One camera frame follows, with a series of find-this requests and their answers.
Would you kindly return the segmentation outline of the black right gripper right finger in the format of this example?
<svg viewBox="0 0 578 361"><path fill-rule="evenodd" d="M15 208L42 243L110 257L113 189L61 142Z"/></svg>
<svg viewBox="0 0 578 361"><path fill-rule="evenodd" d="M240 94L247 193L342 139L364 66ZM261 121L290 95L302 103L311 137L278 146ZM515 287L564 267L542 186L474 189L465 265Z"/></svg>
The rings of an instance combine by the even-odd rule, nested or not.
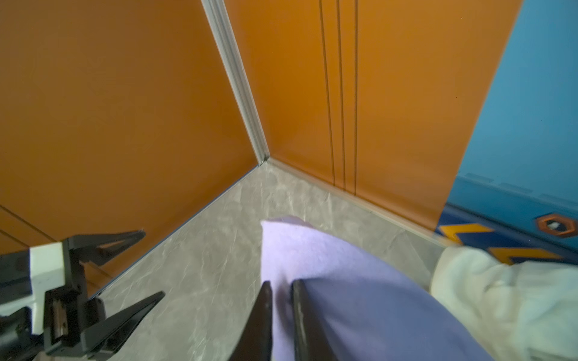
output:
<svg viewBox="0 0 578 361"><path fill-rule="evenodd" d="M316 315L303 280L291 286L294 315L294 353L298 361L337 361L322 324Z"/></svg>

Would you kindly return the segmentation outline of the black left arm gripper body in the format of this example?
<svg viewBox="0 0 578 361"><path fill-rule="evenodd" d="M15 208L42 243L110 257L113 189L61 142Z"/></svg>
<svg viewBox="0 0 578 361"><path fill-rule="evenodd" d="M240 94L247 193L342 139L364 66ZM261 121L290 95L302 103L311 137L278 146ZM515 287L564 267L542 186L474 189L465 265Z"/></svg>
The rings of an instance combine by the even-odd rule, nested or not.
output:
<svg viewBox="0 0 578 361"><path fill-rule="evenodd" d="M105 320L101 299L91 299L84 265L103 264L104 238L68 238L1 257L1 358L32 360L45 351L61 357L104 360L84 331Z"/></svg>

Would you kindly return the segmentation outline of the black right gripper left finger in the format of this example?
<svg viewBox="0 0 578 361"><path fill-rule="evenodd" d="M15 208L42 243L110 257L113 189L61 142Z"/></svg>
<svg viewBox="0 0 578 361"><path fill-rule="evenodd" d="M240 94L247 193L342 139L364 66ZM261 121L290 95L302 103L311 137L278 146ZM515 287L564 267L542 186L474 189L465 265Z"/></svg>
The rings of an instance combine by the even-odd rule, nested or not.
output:
<svg viewBox="0 0 578 361"><path fill-rule="evenodd" d="M229 361L271 361L272 287L263 282Z"/></svg>

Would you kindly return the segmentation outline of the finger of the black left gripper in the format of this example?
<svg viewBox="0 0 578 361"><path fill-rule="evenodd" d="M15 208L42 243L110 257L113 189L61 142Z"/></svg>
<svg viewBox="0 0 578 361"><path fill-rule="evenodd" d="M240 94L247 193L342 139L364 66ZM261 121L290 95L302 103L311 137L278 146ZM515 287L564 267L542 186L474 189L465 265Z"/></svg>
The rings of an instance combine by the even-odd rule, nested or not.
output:
<svg viewBox="0 0 578 361"><path fill-rule="evenodd" d="M165 297L160 291L142 301L100 320L81 333L81 346L86 356L114 356L149 312Z"/></svg>
<svg viewBox="0 0 578 361"><path fill-rule="evenodd" d="M67 239L67 245L71 253L81 262L103 266L138 244L145 236L144 230L113 234L76 235Z"/></svg>

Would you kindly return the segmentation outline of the purple cloth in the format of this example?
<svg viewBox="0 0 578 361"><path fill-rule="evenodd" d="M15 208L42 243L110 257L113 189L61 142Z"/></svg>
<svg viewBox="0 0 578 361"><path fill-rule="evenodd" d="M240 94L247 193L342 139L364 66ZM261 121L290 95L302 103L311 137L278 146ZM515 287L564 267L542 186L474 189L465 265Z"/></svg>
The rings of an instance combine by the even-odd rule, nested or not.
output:
<svg viewBox="0 0 578 361"><path fill-rule="evenodd" d="M385 261L299 218L262 222L261 278L273 292L272 355L293 360L293 282L304 282L341 360L488 360L433 296Z"/></svg>

